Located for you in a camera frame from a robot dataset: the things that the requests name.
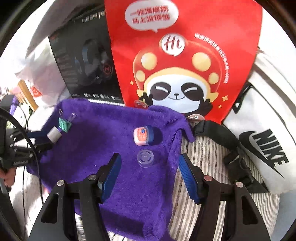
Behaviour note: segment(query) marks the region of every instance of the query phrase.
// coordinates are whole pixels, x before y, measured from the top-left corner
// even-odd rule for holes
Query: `panda illustration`
[[[133,63],[138,96],[152,95],[153,105],[169,107],[188,118],[206,116],[224,74],[217,52],[210,47],[167,34],[155,48],[141,50]]]

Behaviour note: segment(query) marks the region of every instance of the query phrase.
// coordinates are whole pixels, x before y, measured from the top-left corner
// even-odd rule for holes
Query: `human hand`
[[[15,183],[16,167],[10,168],[7,173],[0,169],[0,178],[4,179],[4,184],[11,187]]]

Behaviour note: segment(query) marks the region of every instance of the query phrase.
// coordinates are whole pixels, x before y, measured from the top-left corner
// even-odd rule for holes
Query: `vaseline lip balm tin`
[[[133,131],[133,140],[138,146],[150,145],[153,142],[153,138],[152,126],[138,127]]]

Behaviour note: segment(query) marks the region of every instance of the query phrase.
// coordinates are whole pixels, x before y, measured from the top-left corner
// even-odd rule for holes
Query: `red paper bag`
[[[262,8],[253,0],[105,0],[124,102],[143,92],[189,120],[228,114],[254,62]]]

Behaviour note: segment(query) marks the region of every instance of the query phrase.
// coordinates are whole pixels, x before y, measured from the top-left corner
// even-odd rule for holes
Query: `striped fabric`
[[[205,175],[210,175],[218,182],[229,183],[227,178],[227,170],[222,162],[223,157],[229,151],[218,145],[208,137],[198,137],[195,142],[189,143],[185,139],[182,140],[181,153],[186,153],[195,166],[199,166]],[[251,172],[256,180],[262,182],[259,171],[248,158],[244,157],[246,164],[250,167]],[[280,195],[272,195],[270,193],[251,194],[255,201],[267,230],[271,235],[276,223],[279,197]],[[190,238],[195,221],[197,219],[200,205],[196,205],[188,195],[180,170],[177,170],[174,191],[173,191],[173,213],[169,224],[170,236],[178,241],[187,241]],[[214,241],[220,241],[223,230],[225,213],[225,201],[220,202],[220,211]],[[80,241],[85,241],[82,220],[76,216],[76,223]],[[108,232],[111,241],[129,241],[130,239],[120,235]]]

